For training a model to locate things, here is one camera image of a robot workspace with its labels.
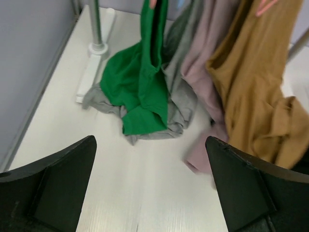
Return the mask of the green tank top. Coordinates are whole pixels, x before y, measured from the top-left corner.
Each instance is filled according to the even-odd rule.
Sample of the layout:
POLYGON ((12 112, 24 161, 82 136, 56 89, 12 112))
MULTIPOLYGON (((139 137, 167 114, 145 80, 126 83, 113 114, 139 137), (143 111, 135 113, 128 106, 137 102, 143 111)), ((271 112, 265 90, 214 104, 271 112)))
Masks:
POLYGON ((104 69, 100 87, 114 106, 123 106, 123 134, 139 135, 167 129, 168 89, 161 70, 167 0, 151 9, 143 4, 140 15, 141 39, 117 52, 104 69))

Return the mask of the pink hanger under green top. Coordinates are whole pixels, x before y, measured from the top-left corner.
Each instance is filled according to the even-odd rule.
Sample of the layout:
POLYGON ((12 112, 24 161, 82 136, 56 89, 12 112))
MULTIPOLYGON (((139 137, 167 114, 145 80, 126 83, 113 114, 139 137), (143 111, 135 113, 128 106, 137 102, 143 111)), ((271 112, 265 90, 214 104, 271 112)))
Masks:
POLYGON ((151 9, 154 9, 156 6, 157 0, 149 0, 149 6, 151 9))

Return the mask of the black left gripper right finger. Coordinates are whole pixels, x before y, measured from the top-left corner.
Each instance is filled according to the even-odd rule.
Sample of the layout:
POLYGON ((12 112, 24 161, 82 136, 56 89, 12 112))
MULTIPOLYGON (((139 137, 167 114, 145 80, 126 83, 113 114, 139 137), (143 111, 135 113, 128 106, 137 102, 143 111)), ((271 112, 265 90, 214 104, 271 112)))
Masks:
POLYGON ((205 142, 230 232, 307 232, 309 154, 284 169, 215 137, 205 142))

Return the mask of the mustard brown tank top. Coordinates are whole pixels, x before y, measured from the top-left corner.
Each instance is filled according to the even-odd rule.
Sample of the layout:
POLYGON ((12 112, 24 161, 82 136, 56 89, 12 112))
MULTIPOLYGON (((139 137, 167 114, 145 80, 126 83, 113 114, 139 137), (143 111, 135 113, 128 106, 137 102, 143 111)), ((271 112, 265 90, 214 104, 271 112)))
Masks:
POLYGON ((225 112, 228 143, 282 168, 309 147, 309 115, 281 91, 288 47, 303 2, 279 0, 260 17, 242 0, 227 35, 206 63, 225 112))

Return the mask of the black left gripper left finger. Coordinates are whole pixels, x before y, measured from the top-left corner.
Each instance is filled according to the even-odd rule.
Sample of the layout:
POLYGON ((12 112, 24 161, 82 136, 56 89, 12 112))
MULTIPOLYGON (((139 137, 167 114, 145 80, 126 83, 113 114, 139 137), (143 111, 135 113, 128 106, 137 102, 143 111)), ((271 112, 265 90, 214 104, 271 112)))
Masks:
POLYGON ((0 174, 2 232, 74 232, 92 172, 97 142, 69 147, 0 174))

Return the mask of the mauve pink tank top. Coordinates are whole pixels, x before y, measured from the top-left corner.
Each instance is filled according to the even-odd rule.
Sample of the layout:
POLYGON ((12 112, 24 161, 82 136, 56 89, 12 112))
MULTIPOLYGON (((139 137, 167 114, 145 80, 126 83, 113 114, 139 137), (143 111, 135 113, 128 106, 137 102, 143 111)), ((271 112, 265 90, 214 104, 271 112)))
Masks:
POLYGON ((206 61, 227 35, 239 7, 238 0, 205 0, 202 16, 193 42, 181 66, 183 79, 191 86, 205 110, 213 120, 211 127, 201 133, 185 162, 197 173, 211 173, 205 148, 209 136, 228 140, 224 110, 217 90, 206 69, 206 61))

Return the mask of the grey tank top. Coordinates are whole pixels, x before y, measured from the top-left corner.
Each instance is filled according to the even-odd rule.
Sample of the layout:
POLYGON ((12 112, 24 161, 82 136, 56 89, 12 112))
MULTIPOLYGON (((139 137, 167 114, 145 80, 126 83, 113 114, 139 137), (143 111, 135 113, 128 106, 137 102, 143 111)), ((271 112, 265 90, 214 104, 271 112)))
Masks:
MULTIPOLYGON (((183 79, 181 65, 190 48, 196 17, 202 6, 200 0, 191 1, 170 28, 164 30, 161 70, 165 75, 169 92, 167 129, 149 134, 124 135, 130 144, 134 145, 138 140, 177 138, 193 120, 197 96, 183 79)), ((121 119, 127 113, 125 107, 110 103, 100 87, 100 82, 88 90, 82 107, 93 107, 102 113, 113 113, 121 119)))

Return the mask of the white clothes rack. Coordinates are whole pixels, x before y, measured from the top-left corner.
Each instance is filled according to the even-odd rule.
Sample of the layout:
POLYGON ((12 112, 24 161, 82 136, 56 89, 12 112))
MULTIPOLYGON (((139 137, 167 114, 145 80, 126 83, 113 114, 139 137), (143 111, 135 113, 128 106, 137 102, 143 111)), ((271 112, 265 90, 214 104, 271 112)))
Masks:
POLYGON ((92 42, 88 46, 88 64, 76 93, 75 100, 77 103, 83 102, 86 93, 95 82, 102 62, 109 56, 110 52, 107 42, 116 20, 116 11, 113 8, 107 8, 103 20, 100 19, 99 4, 97 0, 89 1, 89 14, 92 42))

